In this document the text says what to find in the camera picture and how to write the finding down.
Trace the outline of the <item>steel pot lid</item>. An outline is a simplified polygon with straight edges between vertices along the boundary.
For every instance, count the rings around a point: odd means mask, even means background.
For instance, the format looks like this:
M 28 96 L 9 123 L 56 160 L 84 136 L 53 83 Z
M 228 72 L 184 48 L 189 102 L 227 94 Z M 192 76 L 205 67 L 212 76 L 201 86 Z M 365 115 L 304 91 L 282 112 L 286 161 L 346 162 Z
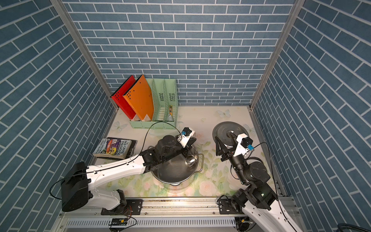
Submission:
M 226 133 L 233 132 L 236 136 L 245 133 L 249 136 L 247 130 L 240 124 L 232 121 L 224 121 L 217 124 L 213 129 L 213 139 L 218 136 L 220 140 L 224 143 L 226 141 Z

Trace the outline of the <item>steel ladle spoon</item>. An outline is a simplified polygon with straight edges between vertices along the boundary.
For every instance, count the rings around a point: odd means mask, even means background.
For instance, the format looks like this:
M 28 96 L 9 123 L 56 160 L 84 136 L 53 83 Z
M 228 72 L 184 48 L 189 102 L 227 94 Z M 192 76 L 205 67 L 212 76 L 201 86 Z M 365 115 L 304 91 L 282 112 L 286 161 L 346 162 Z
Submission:
M 199 160 L 198 154 L 194 152 L 189 152 L 185 157 L 185 164 L 188 167 L 194 166 Z

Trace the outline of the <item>stainless steel pot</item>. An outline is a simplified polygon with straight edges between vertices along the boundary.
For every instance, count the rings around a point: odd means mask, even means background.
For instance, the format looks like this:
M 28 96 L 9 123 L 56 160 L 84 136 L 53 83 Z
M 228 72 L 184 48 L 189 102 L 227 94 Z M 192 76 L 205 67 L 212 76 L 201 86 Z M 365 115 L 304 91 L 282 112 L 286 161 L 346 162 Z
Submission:
M 197 153 L 199 157 L 198 162 L 194 166 L 186 166 L 185 157 L 187 154 L 179 154 L 152 171 L 153 177 L 164 184 L 178 186 L 194 177 L 195 174 L 200 173 L 203 170 L 204 155 L 199 153 L 194 146 L 190 151 Z

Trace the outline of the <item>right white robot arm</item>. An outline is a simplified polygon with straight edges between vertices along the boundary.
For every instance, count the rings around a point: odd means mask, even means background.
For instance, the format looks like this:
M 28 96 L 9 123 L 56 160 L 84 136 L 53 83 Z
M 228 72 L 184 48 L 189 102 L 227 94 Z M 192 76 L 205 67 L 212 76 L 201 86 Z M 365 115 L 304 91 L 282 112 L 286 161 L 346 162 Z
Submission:
M 271 176 L 263 161 L 247 155 L 254 150 L 253 140 L 244 133 L 230 132 L 227 137 L 231 139 L 230 145 L 214 136 L 216 155 L 231 163 L 239 181 L 246 186 L 232 195 L 231 207 L 247 215 L 265 232 L 301 232 L 293 218 L 285 214 L 277 193 L 268 185 Z

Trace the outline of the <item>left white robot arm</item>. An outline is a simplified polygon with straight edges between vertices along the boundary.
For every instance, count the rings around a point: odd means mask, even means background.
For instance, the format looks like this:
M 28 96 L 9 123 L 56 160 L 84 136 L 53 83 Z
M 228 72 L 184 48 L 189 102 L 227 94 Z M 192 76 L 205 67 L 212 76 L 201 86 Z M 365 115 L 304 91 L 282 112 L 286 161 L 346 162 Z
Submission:
M 153 172 L 175 158 L 185 159 L 196 140 L 193 136 L 166 135 L 154 147 L 128 159 L 99 166 L 86 166 L 84 162 L 74 164 L 61 182 L 63 212 L 87 205 L 107 210 L 121 207 L 124 204 L 123 191 L 98 193 L 96 189 L 117 179 Z

